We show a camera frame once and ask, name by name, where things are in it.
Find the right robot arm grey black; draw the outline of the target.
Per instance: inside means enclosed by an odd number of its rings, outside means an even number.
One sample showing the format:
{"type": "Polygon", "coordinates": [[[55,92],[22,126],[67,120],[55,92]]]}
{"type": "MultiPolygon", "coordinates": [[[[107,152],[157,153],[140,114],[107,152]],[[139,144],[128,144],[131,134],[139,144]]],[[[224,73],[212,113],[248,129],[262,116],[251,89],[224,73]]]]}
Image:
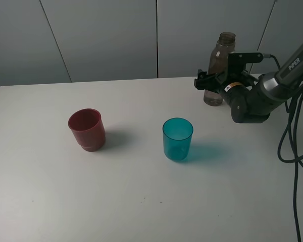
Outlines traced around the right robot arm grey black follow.
{"type": "Polygon", "coordinates": [[[225,71],[208,74],[198,71],[194,86],[220,94],[231,108],[235,123],[263,123],[270,113],[303,89],[303,44],[276,72],[252,76],[247,64],[260,63],[269,54],[233,52],[225,71]]]}

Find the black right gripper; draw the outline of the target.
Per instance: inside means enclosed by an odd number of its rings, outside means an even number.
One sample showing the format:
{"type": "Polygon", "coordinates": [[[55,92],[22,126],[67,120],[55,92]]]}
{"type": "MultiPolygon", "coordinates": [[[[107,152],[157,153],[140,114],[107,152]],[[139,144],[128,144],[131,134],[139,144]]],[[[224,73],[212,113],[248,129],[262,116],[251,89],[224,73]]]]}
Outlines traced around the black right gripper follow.
{"type": "Polygon", "coordinates": [[[218,94],[244,94],[257,83],[258,78],[247,71],[236,73],[226,71],[221,74],[209,74],[202,69],[198,69],[194,87],[197,90],[215,91],[218,94]]]}

